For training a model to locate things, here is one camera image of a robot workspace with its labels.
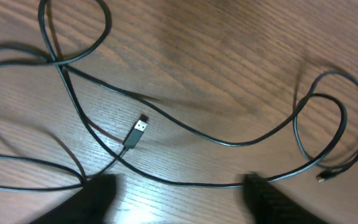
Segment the tangled cable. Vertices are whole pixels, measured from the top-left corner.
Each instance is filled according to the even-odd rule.
[[[72,73],[72,74],[75,74],[81,78],[84,78],[85,80],[88,80],[94,84],[97,84],[100,87],[103,87],[109,91],[112,91],[113,93],[118,93],[118,94],[124,95],[130,99],[136,100],[136,101],[148,106],[149,108],[152,108],[153,110],[155,110],[162,116],[166,117],[170,121],[174,122],[175,124],[179,125],[180,127],[184,128],[184,129],[186,129],[187,131],[190,131],[191,133],[193,133],[199,137],[205,138],[209,141],[221,144],[223,146],[231,146],[231,147],[251,146],[253,144],[261,142],[264,139],[267,139],[268,137],[272,136],[273,134],[275,134],[276,132],[281,130],[284,126],[286,126],[288,123],[290,123],[292,121],[293,130],[295,133],[296,141],[298,143],[298,147],[300,148],[300,151],[302,152],[302,154],[308,159],[308,162],[306,164],[304,164],[296,169],[293,169],[291,171],[288,171],[286,173],[266,178],[267,181],[269,181],[269,182],[274,182],[274,181],[277,181],[280,179],[284,179],[287,177],[297,175],[300,172],[303,172],[315,165],[320,166],[324,169],[324,171],[322,171],[322,173],[320,173],[317,176],[319,181],[327,180],[327,179],[330,179],[330,178],[333,178],[333,177],[339,175],[340,173],[345,172],[346,170],[348,170],[350,167],[352,167],[358,161],[358,151],[357,151],[357,154],[349,162],[347,162],[345,164],[342,164],[339,166],[331,166],[331,167],[322,166],[321,164],[319,164],[334,149],[334,147],[336,146],[336,144],[339,142],[340,138],[342,137],[342,135],[345,131],[345,128],[346,128],[347,113],[346,113],[345,106],[338,99],[336,99],[333,96],[327,95],[327,94],[315,93],[314,90],[315,90],[318,82],[327,75],[342,76],[342,77],[348,79],[349,81],[351,81],[352,83],[354,83],[358,87],[358,81],[352,75],[348,74],[347,72],[342,71],[342,70],[330,70],[330,71],[324,72],[320,76],[318,76],[316,78],[316,80],[313,82],[313,84],[311,85],[308,93],[298,102],[295,109],[293,110],[293,113],[287,119],[285,119],[282,123],[280,123],[276,128],[273,128],[271,131],[262,135],[261,137],[251,140],[251,141],[244,141],[244,142],[223,141],[218,138],[209,136],[205,133],[202,133],[201,131],[198,131],[195,128],[192,128],[192,127],[188,126],[187,124],[182,123],[181,121],[170,116],[168,113],[164,112],[163,110],[161,110],[154,104],[148,102],[147,100],[139,98],[137,95],[133,94],[130,91],[123,90],[121,88],[112,86],[102,80],[92,77],[91,75],[88,75],[85,72],[82,72],[81,70],[78,70],[78,69],[69,65],[69,63],[72,63],[79,59],[82,59],[85,56],[87,56],[88,54],[90,54],[92,51],[94,51],[110,33],[110,31],[111,31],[111,14],[110,14],[110,11],[109,11],[106,3],[103,0],[96,0],[96,2],[101,6],[101,9],[104,12],[104,18],[106,21],[104,31],[100,35],[100,37],[88,49],[84,50],[83,52],[81,52],[80,54],[78,54],[72,58],[64,60],[61,57],[58,57],[52,47],[52,44],[50,43],[50,40],[47,35],[46,27],[45,27],[45,16],[44,15],[45,15],[45,6],[46,6],[47,2],[48,2],[48,0],[40,1],[39,8],[38,8],[38,20],[39,20],[39,26],[40,26],[42,38],[44,39],[45,45],[47,46],[48,53],[44,52],[43,50],[38,49],[37,47],[31,47],[31,46],[28,46],[25,44],[1,44],[0,51],[15,50],[18,52],[23,52],[23,53],[33,55],[37,59],[36,60],[4,60],[4,61],[0,62],[0,67],[11,66],[11,65],[22,65],[22,66],[54,65],[56,67],[56,69],[63,81],[63,84],[67,90],[67,93],[73,103],[73,106],[75,107],[76,112],[77,112],[78,116],[80,117],[81,122],[83,123],[84,127],[88,130],[90,135],[92,135],[94,140],[107,153],[109,153],[114,158],[114,160],[112,160],[112,162],[110,164],[108,164],[103,170],[98,172],[95,176],[103,175],[104,172],[106,172],[108,169],[110,169],[118,161],[121,164],[123,164],[124,166],[126,166],[128,169],[130,169],[131,171],[135,172],[136,174],[139,174],[142,177],[146,177],[148,179],[151,179],[151,180],[163,183],[163,184],[180,186],[180,187],[211,187],[211,188],[235,188],[235,187],[242,186],[241,183],[209,184],[209,183],[196,183],[196,182],[175,182],[175,181],[171,181],[171,180],[165,180],[160,177],[156,177],[154,175],[148,174],[148,173],[134,167],[132,164],[128,163],[126,160],[124,160],[122,158],[124,153],[126,152],[125,148],[119,154],[116,154],[109,147],[107,147],[107,145],[93,131],[86,114],[84,113],[80,103],[78,102],[73,85],[71,84],[69,73]],[[307,104],[308,100],[312,97],[321,97],[321,98],[325,98],[325,99],[333,101],[335,104],[338,105],[339,110],[341,112],[341,122],[339,123],[339,127],[338,127],[334,137],[329,142],[329,144],[316,157],[309,156],[306,153],[305,149],[303,148],[303,145],[301,143],[301,140],[300,140],[300,137],[298,134],[298,123],[297,123],[298,115],[299,115],[300,111]],[[51,192],[51,191],[56,191],[56,190],[75,189],[75,188],[81,187],[83,185],[83,183],[85,183],[87,181],[87,177],[81,176],[81,174],[79,174],[77,171],[75,171],[69,167],[54,164],[52,162],[42,161],[40,159],[32,159],[32,158],[16,157],[16,156],[6,156],[6,155],[0,155],[0,159],[15,159],[15,160],[24,161],[24,162],[34,162],[34,163],[43,164],[46,166],[52,166],[57,169],[61,169],[61,170],[64,170],[64,171],[67,171],[67,172],[73,174],[80,181],[79,184],[69,185],[69,186],[64,186],[64,187],[54,187],[54,188],[23,188],[23,187],[9,187],[9,186],[0,185],[0,190],[10,190],[10,191],[16,191],[16,192]]]

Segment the usb connector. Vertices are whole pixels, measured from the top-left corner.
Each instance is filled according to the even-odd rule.
[[[147,127],[147,117],[142,115],[139,120],[133,125],[128,135],[125,137],[124,142],[122,143],[126,149],[135,148],[136,144],[139,142],[140,137],[142,137],[144,130]]]

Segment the wood grain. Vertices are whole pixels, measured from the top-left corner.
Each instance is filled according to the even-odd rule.
[[[358,78],[358,1],[110,0],[113,29],[91,55],[73,64],[118,87],[157,99],[174,117],[228,141],[259,137],[283,121],[312,81],[329,67]],[[0,0],[0,42],[45,48],[35,0]],[[64,54],[85,49],[103,31],[103,13],[90,0],[52,1],[57,37]],[[1,53],[0,59],[17,55]],[[226,183],[239,174],[274,175],[305,162],[291,126],[257,145],[227,148],[175,126],[135,101],[73,77],[88,116],[114,136],[114,150],[140,114],[150,125],[137,148],[126,154],[136,167],[170,180]],[[346,133],[329,158],[358,146],[358,91],[330,77],[318,91],[343,101]],[[317,154],[339,122],[330,102],[312,100],[300,116],[305,147]],[[111,158],[80,124],[53,67],[0,69],[0,153],[75,163],[87,174]],[[252,223],[239,206],[238,190],[170,187],[139,177],[122,165],[123,189],[110,223]],[[277,185],[306,208],[333,223],[358,223],[358,163],[319,184],[314,168]],[[0,161],[0,184],[58,186],[72,177],[43,167]],[[74,191],[47,194],[0,192],[0,223],[20,223]]]

